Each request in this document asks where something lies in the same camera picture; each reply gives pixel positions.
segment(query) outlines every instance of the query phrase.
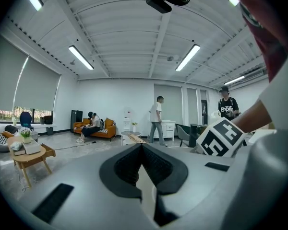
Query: black pants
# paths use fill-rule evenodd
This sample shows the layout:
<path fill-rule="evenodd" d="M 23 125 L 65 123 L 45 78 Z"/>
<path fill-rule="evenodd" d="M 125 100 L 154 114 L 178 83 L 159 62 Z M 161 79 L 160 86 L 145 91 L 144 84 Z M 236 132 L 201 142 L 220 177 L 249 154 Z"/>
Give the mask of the black pants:
<path fill-rule="evenodd" d="M 100 130 L 100 127 L 94 127 L 94 128 L 83 128 L 81 133 L 84 135 L 84 137 L 88 137 L 93 133 L 96 133 Z"/>

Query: white sleeve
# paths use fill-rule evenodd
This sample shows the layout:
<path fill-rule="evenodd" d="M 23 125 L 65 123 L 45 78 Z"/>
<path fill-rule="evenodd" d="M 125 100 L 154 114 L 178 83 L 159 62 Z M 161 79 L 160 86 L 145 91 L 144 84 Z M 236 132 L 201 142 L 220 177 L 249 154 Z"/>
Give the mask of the white sleeve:
<path fill-rule="evenodd" d="M 259 99 L 276 129 L 288 129 L 288 58 Z"/>
<path fill-rule="evenodd" d="M 162 112 L 161 104 L 160 104 L 160 103 L 157 103 L 156 111 L 160 111 L 160 112 Z"/>

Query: orange sofa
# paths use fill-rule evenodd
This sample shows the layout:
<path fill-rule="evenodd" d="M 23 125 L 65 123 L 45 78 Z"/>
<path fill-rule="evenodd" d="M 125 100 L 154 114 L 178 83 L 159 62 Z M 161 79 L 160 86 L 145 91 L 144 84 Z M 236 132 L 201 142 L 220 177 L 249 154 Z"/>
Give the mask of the orange sofa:
<path fill-rule="evenodd" d="M 83 122 L 77 122 L 73 124 L 73 132 L 81 134 L 81 127 L 86 126 L 90 124 L 89 118 L 84 118 Z M 113 125 L 114 121 L 111 119 L 106 118 L 105 119 L 105 129 L 108 131 L 108 133 L 102 133 L 102 132 L 96 132 L 93 133 L 92 137 L 101 137 L 101 138 L 109 138 L 110 141 L 113 137 L 116 135 L 116 125 Z"/>

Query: flower vase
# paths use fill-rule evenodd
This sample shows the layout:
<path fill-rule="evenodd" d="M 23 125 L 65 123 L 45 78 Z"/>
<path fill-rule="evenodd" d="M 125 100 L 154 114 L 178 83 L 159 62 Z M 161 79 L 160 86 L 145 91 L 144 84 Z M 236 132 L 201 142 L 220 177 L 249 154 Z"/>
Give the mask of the flower vase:
<path fill-rule="evenodd" d="M 23 143 L 30 143 L 31 142 L 31 137 L 23 137 Z"/>

